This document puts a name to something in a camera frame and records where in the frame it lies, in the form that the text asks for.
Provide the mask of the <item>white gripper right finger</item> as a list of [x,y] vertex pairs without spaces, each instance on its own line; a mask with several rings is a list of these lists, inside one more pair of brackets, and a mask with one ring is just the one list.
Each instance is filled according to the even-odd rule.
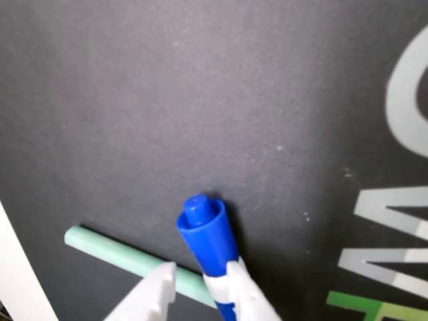
[[227,263],[229,299],[235,305],[239,321],[281,321],[282,319],[253,281],[247,270],[236,261]]

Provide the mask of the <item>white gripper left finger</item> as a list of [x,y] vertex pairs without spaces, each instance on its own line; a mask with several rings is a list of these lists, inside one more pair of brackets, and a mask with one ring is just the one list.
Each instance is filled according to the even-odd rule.
[[176,263],[160,264],[137,283],[104,320],[166,320],[169,305],[175,301],[176,272]]

